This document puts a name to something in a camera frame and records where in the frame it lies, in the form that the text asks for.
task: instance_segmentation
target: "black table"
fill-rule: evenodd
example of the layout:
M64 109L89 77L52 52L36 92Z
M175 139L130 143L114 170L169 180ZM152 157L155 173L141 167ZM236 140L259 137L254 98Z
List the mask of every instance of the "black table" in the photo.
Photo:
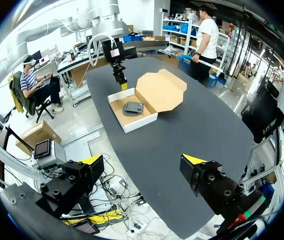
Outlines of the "black table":
M153 57L123 62L128 87L146 72L167 69L187 83L184 100L157 120L124 133L107 96L121 90L111 66L86 73L86 81L112 147L149 205L180 238L197 232L213 216L204 199L195 197L180 173L181 154L223 165L238 181L248 162L253 135L217 96L179 69Z

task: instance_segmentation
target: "striped shirt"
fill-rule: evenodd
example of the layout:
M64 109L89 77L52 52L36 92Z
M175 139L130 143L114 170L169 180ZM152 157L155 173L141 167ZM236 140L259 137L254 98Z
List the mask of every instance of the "striped shirt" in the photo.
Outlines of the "striped shirt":
M37 85L36 78L37 76L31 69L28 71L28 73L22 72L20 78L21 91L23 91L24 89L30 90L35 85Z

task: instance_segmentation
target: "yellow tape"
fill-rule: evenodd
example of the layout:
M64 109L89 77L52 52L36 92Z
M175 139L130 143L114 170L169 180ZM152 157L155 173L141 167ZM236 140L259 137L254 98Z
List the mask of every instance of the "yellow tape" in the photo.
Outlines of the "yellow tape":
M192 163L193 165L196 165L196 164L200 164L200 163L206 163L207 161L203 160L203 159L200 159L200 158L197 158L197 157L194 157L194 156L189 156L189 155L186 155L186 154L183 154L183 156L189 160L190 163Z
M116 209L116 210L109 211L107 213L103 213L103 214L96 215L96 216L84 217L84 218L74 219L74 220L66 220L66 221L63 221L63 223L71 226L73 224L82 222L83 220L89 219L93 224L105 224L106 222L109 222L111 220L122 219L122 218L123 218L123 215L120 214L120 211L118 209Z
M122 91L128 89L128 83L126 82L126 83L121 84L121 88L122 88Z
M98 160L98 158L99 158L101 155L102 155L102 154L96 155L96 156L92 156L92 157L90 157L90 158L83 159L83 160L81 160L80 162L82 162L82 163L84 163L84 164L91 165L91 164L93 164L96 160Z

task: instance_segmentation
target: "black pants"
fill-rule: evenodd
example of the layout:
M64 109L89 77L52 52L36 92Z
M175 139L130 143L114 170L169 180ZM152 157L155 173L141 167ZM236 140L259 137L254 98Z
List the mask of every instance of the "black pants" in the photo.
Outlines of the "black pants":
M38 88L34 95L38 103L44 102L49 96L51 96L52 104L60 104L60 80L57 76L51 77L50 84Z
M280 110L280 108L277 108L276 109L276 120L275 120L275 123L273 125L273 129L275 130L276 128L280 127L280 125L282 124L283 120L284 120L284 114Z
M213 64L216 61L216 58L207 58L204 56L200 56L199 59L207 62L208 64ZM209 83L210 68L210 66L204 65L202 63L196 63L191 60L189 75L195 80L198 80L199 83L207 87Z

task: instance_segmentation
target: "office chair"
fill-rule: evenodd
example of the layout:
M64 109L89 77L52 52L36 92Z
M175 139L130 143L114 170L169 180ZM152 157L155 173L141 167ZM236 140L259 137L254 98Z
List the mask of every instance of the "office chair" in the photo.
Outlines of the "office chair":
M260 143L264 137L268 137L264 131L277 118L278 102L275 100L279 91L268 82L262 86L252 103L247 104L242 110L242 121L253 133L254 141Z
M51 105L51 101L49 99L39 101L34 95L25 98L21 91L20 78L21 72L18 71L13 75L13 80L10 82L9 88L13 91L18 101L26 109L26 118L29 118L29 114L33 116L36 113L36 123L38 123L43 111L46 111L51 119L54 119L52 114L47 110L47 107Z

